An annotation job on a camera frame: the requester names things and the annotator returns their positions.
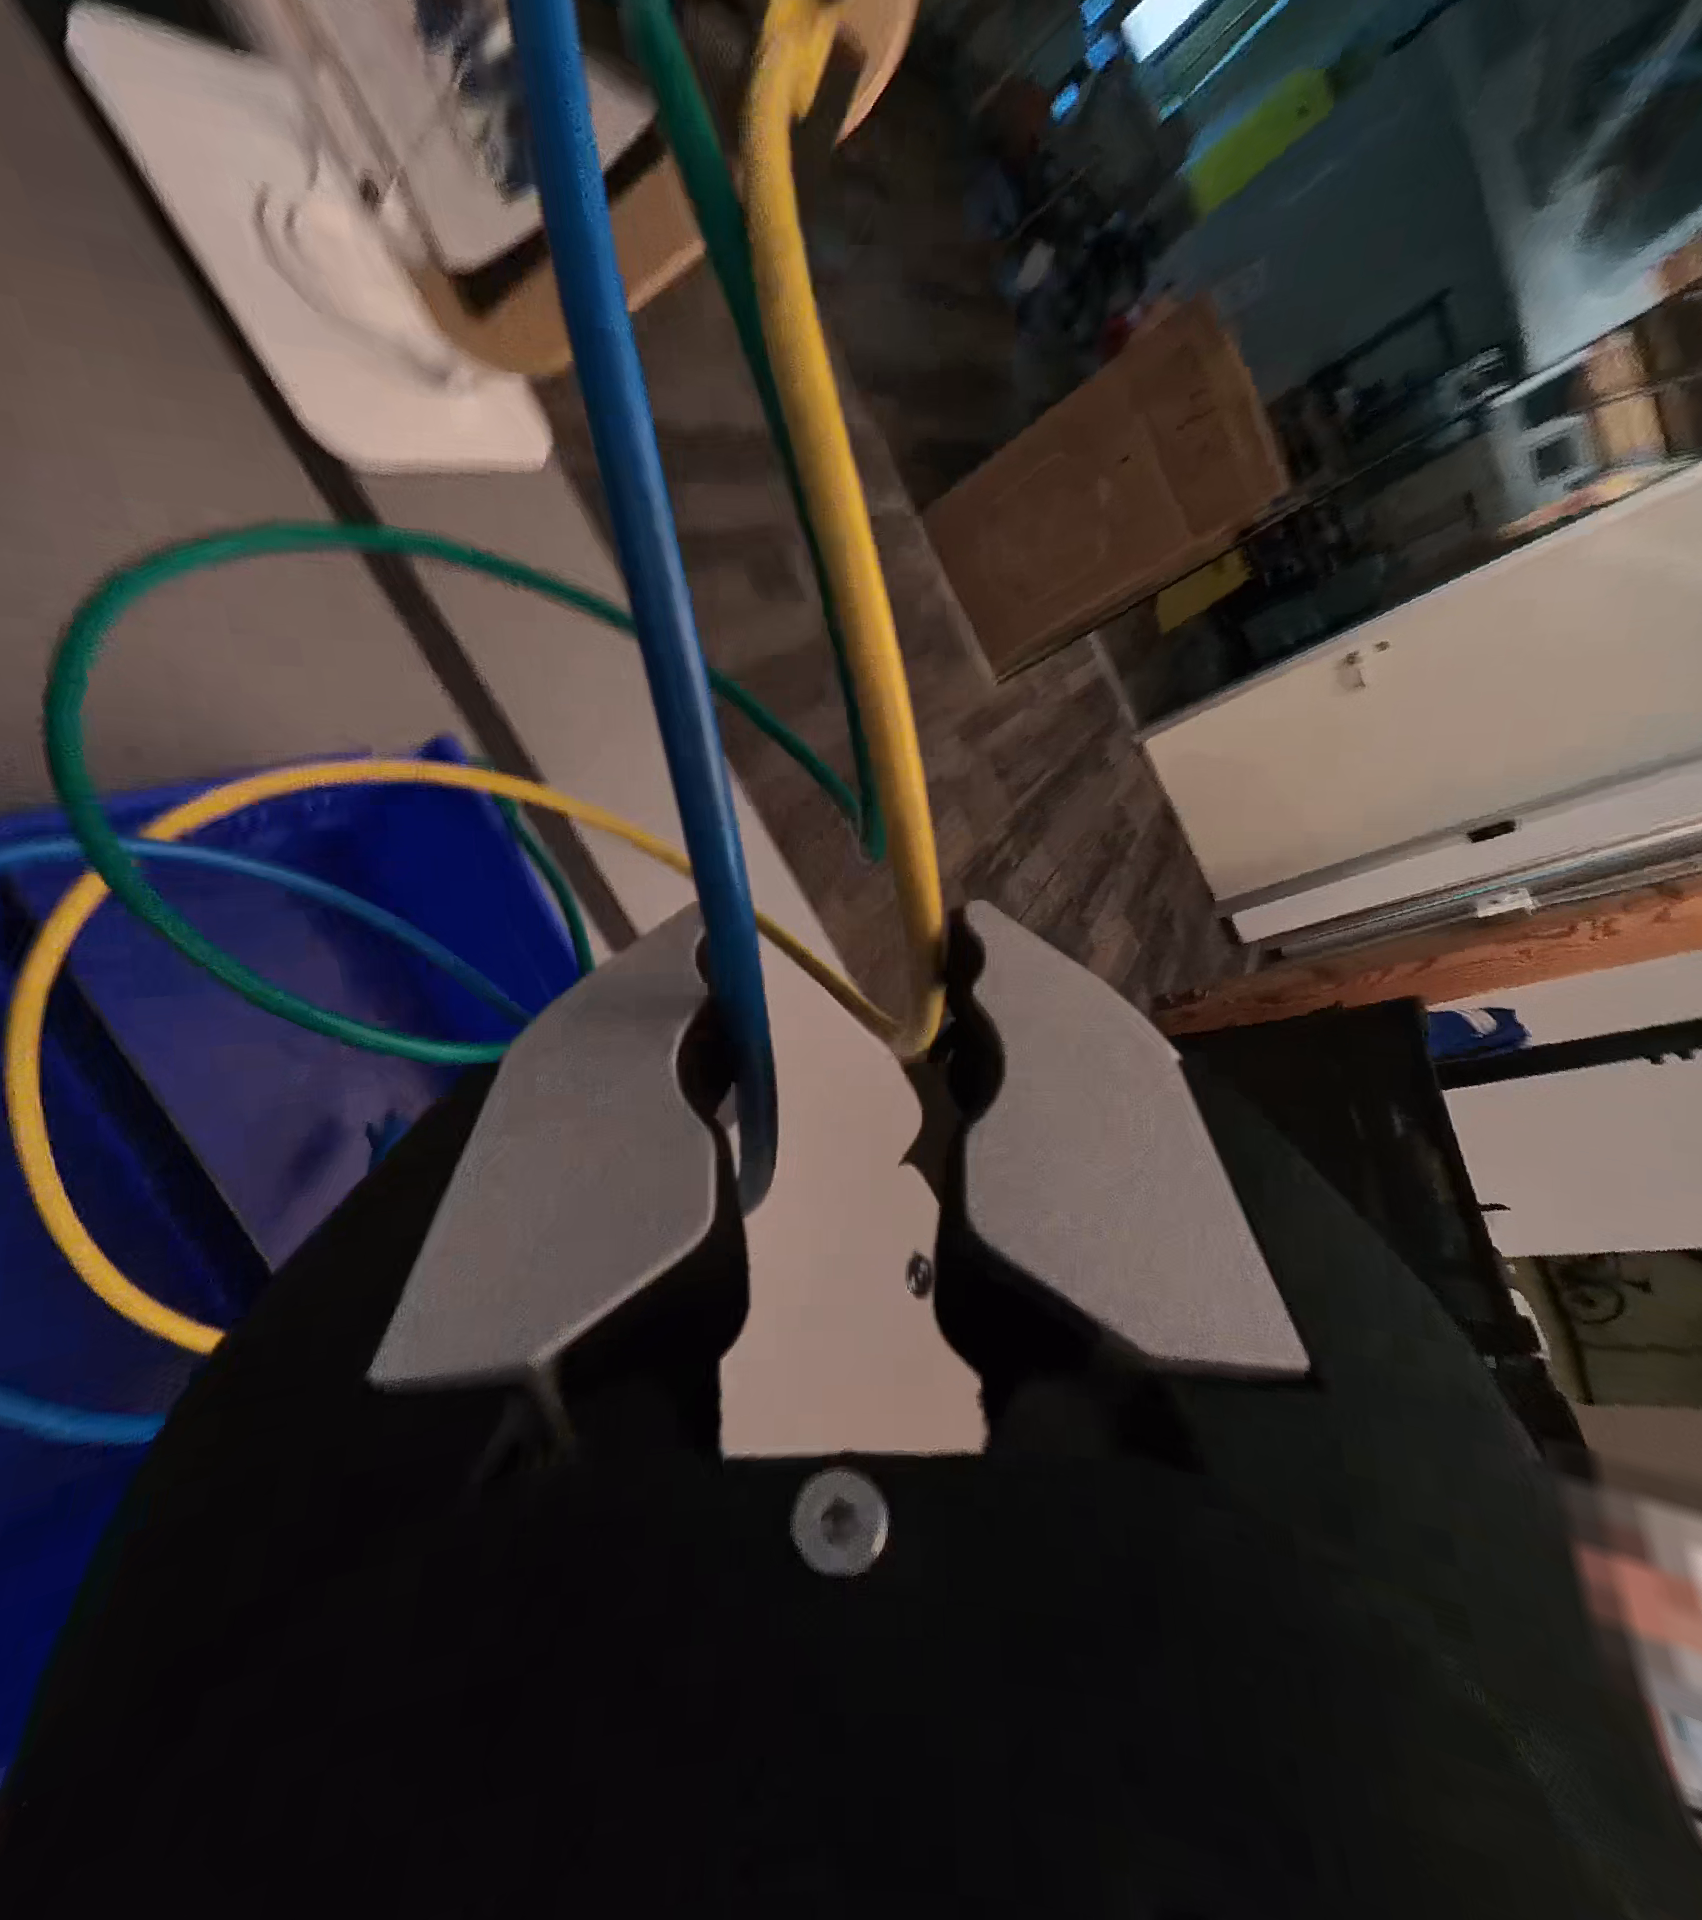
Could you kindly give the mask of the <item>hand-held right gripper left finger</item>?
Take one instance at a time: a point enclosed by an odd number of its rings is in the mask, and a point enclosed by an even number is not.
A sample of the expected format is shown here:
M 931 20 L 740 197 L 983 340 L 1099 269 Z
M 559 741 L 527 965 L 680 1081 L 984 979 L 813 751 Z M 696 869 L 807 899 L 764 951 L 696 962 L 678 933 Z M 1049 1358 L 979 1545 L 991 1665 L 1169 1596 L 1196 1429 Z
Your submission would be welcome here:
M 373 1386 L 531 1380 L 717 1241 L 734 1069 L 705 951 L 687 906 L 507 1049 Z

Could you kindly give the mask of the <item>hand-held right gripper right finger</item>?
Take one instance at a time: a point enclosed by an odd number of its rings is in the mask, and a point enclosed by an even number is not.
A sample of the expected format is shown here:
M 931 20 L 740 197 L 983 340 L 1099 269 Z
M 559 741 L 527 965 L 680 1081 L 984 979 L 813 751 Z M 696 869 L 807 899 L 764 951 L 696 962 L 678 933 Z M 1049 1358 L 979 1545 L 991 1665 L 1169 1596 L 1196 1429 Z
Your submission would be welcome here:
M 1309 1380 L 1173 1042 L 993 904 L 954 915 L 946 961 L 910 1164 L 936 1201 L 935 1321 L 983 1409 L 1038 1382 Z

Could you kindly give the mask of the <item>blue plastic bin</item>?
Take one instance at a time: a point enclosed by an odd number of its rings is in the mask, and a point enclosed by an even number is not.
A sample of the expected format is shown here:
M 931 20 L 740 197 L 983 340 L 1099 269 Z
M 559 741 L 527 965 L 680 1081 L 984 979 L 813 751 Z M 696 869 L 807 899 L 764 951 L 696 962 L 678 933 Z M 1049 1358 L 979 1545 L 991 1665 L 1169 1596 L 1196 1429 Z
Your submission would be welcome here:
M 215 942 L 348 1018 L 488 1045 L 511 1041 L 577 980 L 560 913 L 486 797 L 328 789 L 199 829 L 188 842 L 365 901 L 503 997 L 274 879 L 150 869 Z M 72 860 L 0 865 L 0 1398 L 142 1426 L 177 1402 L 197 1360 L 121 1321 L 70 1271 L 24 1186 L 3 1099 L 18 970 L 81 875 Z M 454 1081 L 454 1069 L 352 1050 L 265 1017 L 119 902 L 70 951 L 42 1045 L 48 1132 L 77 1212 L 139 1287 L 218 1328 L 244 1317 Z M 135 1446 L 0 1425 L 0 1774 L 139 1463 Z

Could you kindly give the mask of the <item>black bag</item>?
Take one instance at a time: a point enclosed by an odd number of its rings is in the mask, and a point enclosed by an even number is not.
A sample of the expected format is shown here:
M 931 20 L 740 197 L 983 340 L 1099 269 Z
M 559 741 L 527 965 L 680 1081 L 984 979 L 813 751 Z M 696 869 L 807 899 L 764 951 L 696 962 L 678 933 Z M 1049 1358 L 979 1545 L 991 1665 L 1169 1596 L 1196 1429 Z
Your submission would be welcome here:
M 1415 998 L 1176 1038 L 1353 1207 L 1459 1324 L 1545 1456 L 1585 1473 L 1575 1406 L 1495 1249 Z

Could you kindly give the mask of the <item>white door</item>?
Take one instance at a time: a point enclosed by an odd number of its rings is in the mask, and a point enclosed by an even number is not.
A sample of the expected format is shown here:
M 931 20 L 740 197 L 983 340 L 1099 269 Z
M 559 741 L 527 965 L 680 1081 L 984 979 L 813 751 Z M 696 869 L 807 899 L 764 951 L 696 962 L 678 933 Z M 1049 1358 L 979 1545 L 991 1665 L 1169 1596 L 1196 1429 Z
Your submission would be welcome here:
M 1702 463 L 1140 747 L 1247 944 L 1702 830 Z

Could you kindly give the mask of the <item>brown cardboard box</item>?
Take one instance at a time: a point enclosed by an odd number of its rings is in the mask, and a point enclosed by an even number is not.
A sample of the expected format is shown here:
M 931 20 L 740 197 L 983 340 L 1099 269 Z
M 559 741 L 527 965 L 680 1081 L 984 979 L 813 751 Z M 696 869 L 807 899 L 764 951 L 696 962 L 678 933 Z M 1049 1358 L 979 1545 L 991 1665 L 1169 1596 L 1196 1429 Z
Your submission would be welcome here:
M 1291 486 L 1216 302 L 1161 301 L 924 526 L 986 671 L 1009 681 L 1216 561 Z

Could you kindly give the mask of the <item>white round pad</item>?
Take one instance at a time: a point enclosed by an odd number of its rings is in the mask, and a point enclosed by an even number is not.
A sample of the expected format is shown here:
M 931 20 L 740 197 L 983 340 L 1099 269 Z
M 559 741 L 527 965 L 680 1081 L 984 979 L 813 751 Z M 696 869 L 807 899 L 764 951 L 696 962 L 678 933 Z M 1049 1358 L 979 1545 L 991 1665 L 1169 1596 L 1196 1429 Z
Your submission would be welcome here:
M 387 474 L 549 465 L 528 382 L 439 329 L 293 76 L 102 5 L 70 9 L 66 54 L 316 444 Z

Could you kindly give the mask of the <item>wooden support post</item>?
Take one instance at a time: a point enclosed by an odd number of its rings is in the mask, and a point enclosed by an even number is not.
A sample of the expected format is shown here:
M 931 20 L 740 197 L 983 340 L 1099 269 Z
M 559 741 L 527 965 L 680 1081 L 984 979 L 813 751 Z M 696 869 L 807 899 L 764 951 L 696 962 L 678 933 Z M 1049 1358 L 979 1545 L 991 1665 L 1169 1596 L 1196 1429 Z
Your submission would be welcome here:
M 1702 873 L 1344 955 L 1279 961 L 1164 998 L 1150 1018 L 1169 1041 L 1187 1041 L 1395 1001 L 1472 1001 L 1692 953 L 1702 953 Z

